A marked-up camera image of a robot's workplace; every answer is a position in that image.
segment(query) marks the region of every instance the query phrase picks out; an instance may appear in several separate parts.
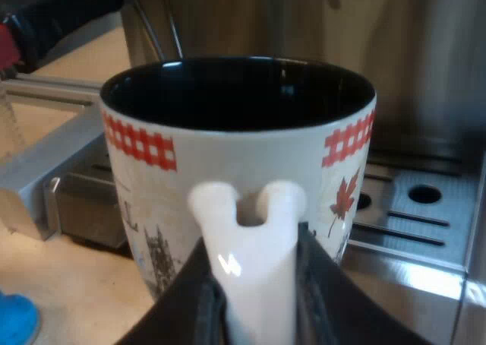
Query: printed decoration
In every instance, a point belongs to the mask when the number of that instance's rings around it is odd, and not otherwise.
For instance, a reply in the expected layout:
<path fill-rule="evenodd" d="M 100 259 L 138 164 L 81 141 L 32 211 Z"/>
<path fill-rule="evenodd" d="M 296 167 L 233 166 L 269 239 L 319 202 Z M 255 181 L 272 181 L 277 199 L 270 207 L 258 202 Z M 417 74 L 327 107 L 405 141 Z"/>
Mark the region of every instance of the printed decoration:
<path fill-rule="evenodd" d="M 151 135 L 144 128 L 135 129 L 130 124 L 124 125 L 106 112 L 103 113 L 103 121 L 106 140 L 118 150 L 136 160 L 144 160 L 150 166 L 177 171 L 172 138 L 164 138 L 159 133 Z"/>
<path fill-rule="evenodd" d="M 157 236 L 149 236 L 147 229 L 144 230 L 153 271 L 155 272 L 158 287 L 156 295 L 158 296 L 169 286 L 172 278 L 175 277 L 174 263 L 170 255 L 169 244 L 163 238 L 160 228 L 157 227 Z"/>
<path fill-rule="evenodd" d="M 336 203 L 331 204 L 330 209 L 335 214 L 333 223 L 329 228 L 329 232 L 327 233 L 327 237 L 331 236 L 331 231 L 333 230 L 334 223 L 339 218 L 340 220 L 344 221 L 346 217 L 346 212 L 351 209 L 352 204 L 355 202 L 355 199 L 352 197 L 354 190 L 356 189 L 356 182 L 358 181 L 358 174 L 359 169 L 354 174 L 354 176 L 349 181 L 349 184 L 346 184 L 346 180 L 344 177 L 342 178 L 341 185 L 336 193 Z"/>
<path fill-rule="evenodd" d="M 322 159 L 322 167 L 343 161 L 365 146 L 371 138 L 373 121 L 374 110 L 367 114 L 364 120 L 359 119 L 355 125 L 347 125 L 344 131 L 338 128 L 332 135 L 327 136 L 324 146 L 329 148 L 329 154 Z"/>
<path fill-rule="evenodd" d="M 120 207 L 121 218 L 127 223 L 128 227 L 138 232 L 138 223 L 134 223 L 131 219 L 131 205 L 123 199 L 121 201 L 123 202 L 123 205 Z"/>

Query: drip tray hole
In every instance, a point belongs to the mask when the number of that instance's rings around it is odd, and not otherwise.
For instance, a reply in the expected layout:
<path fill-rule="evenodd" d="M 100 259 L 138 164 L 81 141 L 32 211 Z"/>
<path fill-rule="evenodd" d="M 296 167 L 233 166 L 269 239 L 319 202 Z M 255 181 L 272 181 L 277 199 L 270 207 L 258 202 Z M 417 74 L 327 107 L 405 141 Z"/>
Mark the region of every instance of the drip tray hole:
<path fill-rule="evenodd" d="M 360 193 L 358 198 L 357 210 L 364 210 L 371 206 L 371 197 L 366 193 Z"/>
<path fill-rule="evenodd" d="M 410 189 L 409 197 L 418 203 L 431 204 L 439 201 L 442 198 L 442 193 L 429 185 L 416 185 Z"/>

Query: red object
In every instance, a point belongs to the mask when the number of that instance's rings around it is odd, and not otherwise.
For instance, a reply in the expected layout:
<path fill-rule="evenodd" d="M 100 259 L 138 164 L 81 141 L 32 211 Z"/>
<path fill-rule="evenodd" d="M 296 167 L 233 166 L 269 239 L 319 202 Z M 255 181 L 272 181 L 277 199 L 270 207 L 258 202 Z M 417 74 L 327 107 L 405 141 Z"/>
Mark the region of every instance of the red object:
<path fill-rule="evenodd" d="M 361 149 L 371 138 L 373 121 L 374 110 L 366 115 L 364 121 L 359 119 L 355 125 L 347 125 L 344 131 L 334 130 L 333 134 L 326 138 L 324 146 L 329 148 L 329 155 L 322 159 L 322 166 L 332 166 L 335 162 L 343 161 Z"/>
<path fill-rule="evenodd" d="M 10 30 L 0 24 L 0 69 L 10 68 L 21 59 L 21 52 L 15 45 Z"/>
<path fill-rule="evenodd" d="M 177 171 L 172 138 L 164 138 L 159 133 L 150 135 L 144 128 L 136 130 L 130 124 L 123 125 L 105 112 L 103 120 L 106 139 L 117 149 L 136 160 L 144 160 L 150 166 Z"/>
<path fill-rule="evenodd" d="M 349 184 L 346 184 L 346 180 L 342 178 L 341 185 L 336 194 L 336 204 L 331 205 L 331 211 L 337 215 L 338 218 L 344 220 L 346 212 L 349 211 L 355 199 L 351 197 L 352 193 L 356 189 L 356 182 L 358 181 L 359 168 L 356 174 L 351 178 Z"/>

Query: stainless steel drip tray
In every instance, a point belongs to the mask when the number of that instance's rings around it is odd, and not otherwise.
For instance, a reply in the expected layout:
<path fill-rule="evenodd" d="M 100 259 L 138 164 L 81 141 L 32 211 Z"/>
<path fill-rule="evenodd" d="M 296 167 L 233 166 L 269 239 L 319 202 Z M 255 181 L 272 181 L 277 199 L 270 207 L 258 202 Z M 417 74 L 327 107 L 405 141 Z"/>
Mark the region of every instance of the stainless steel drip tray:
<path fill-rule="evenodd" d="M 342 268 L 403 324 L 432 343 L 448 344 L 484 180 L 461 174 L 459 161 L 431 160 L 407 165 L 403 157 L 400 168 L 370 153 Z"/>
<path fill-rule="evenodd" d="M 477 191 L 472 176 L 368 164 L 351 240 L 463 270 Z"/>

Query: blue object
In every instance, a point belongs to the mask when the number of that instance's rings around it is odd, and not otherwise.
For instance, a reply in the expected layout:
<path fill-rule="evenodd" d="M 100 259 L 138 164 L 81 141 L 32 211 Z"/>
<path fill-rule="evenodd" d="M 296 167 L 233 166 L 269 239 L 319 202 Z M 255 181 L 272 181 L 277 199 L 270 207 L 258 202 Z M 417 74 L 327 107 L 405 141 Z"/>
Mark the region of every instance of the blue object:
<path fill-rule="evenodd" d="M 39 330 L 39 310 L 26 297 L 0 292 L 0 344 L 31 344 Z"/>

